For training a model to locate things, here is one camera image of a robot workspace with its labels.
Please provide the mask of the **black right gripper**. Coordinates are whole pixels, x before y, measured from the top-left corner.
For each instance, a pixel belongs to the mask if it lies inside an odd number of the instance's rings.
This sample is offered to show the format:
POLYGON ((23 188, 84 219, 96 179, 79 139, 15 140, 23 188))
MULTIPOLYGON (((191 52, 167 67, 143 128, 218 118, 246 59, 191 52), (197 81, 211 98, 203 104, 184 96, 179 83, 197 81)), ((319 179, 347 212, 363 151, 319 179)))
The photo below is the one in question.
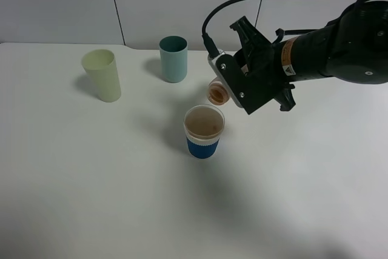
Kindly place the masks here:
POLYGON ((244 85, 249 89, 282 89, 273 98, 280 111, 289 112, 296 105, 292 95, 296 76, 292 64, 294 40, 271 43, 243 16, 230 25, 237 32, 244 59, 244 85))

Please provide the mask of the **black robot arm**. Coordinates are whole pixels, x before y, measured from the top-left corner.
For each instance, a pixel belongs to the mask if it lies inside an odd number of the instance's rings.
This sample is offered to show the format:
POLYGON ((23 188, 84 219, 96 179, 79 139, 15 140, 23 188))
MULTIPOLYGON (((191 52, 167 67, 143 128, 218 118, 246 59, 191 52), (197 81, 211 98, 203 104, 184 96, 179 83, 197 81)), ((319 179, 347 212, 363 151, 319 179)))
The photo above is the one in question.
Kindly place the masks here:
POLYGON ((223 76, 248 114, 273 99, 282 112, 290 111, 298 81, 334 77, 356 84, 387 82, 384 0, 357 0, 321 29, 278 29, 273 42, 246 18, 230 27, 242 48, 228 59, 223 76))

